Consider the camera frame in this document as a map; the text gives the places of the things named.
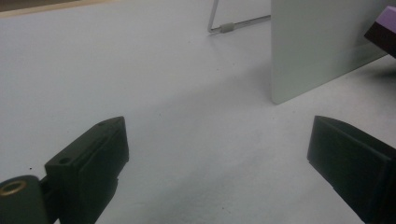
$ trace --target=white board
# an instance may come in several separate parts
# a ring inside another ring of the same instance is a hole
[[[396,0],[272,2],[272,99],[280,104],[385,55],[364,38]]]

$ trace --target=metal rod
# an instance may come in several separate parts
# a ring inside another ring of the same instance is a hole
[[[263,17],[259,17],[259,18],[255,18],[252,20],[247,20],[247,21],[239,21],[237,23],[226,23],[221,25],[220,27],[217,28],[212,28],[213,27],[213,22],[215,20],[215,16],[216,16],[216,11],[218,9],[218,5],[219,5],[219,0],[214,0],[213,1],[213,7],[212,7],[212,12],[210,13],[210,18],[209,18],[209,24],[207,25],[207,31],[211,34],[214,33],[226,33],[226,32],[230,32],[232,30],[235,29],[239,29],[242,27],[246,27],[249,25],[253,25],[253,24],[257,24],[260,22],[264,22],[264,21],[269,21],[271,20],[271,15],[267,15],[267,16],[263,16]]]

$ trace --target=screw hole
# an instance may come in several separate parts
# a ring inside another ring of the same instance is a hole
[[[59,161],[60,164],[66,164],[66,163],[68,163],[68,162],[70,162],[70,158],[63,158],[63,159],[61,159],[61,160]]]
[[[23,180],[16,180],[11,183],[6,184],[0,188],[0,196],[8,196],[14,194],[26,187],[26,182]]]

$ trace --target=white table surface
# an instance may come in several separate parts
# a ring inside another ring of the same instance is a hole
[[[282,105],[271,22],[208,35],[210,0],[136,0],[0,20],[0,181],[124,116],[131,160],[97,223],[362,223],[306,159],[313,118],[396,147],[386,56]]]

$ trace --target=black plastic part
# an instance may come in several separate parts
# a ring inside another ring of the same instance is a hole
[[[61,199],[61,223],[94,223],[111,201],[128,160],[125,121],[119,117],[94,125],[48,161],[49,186]]]
[[[315,117],[309,162],[365,223],[396,223],[396,149],[336,119]]]
[[[50,223],[37,177],[24,175],[0,184],[0,223]]]

